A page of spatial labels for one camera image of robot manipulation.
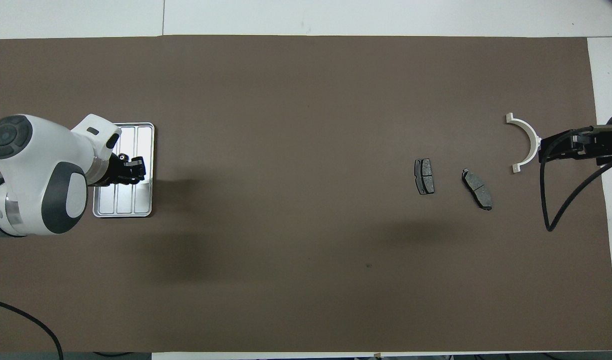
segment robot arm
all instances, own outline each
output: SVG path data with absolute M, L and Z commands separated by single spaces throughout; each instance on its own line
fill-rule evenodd
M 88 186 L 136 184 L 145 167 L 112 149 L 121 135 L 89 114 L 72 130 L 27 114 L 0 120 L 0 237 L 54 235 L 86 209 Z

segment metal tray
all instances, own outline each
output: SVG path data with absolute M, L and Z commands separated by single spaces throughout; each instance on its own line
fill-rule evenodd
M 121 137 L 112 152 L 143 157 L 146 178 L 136 185 L 95 187 L 93 214 L 100 218 L 147 217 L 152 212 L 155 126 L 149 122 L 116 123 Z

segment table surface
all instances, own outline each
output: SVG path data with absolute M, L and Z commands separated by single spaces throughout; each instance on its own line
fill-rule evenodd
M 588 37 L 596 121 L 604 123 L 612 115 L 612 3 L 608 0 L 0 2 L 0 39 L 174 34 Z M 602 182 L 612 257 L 612 171 L 603 175 Z

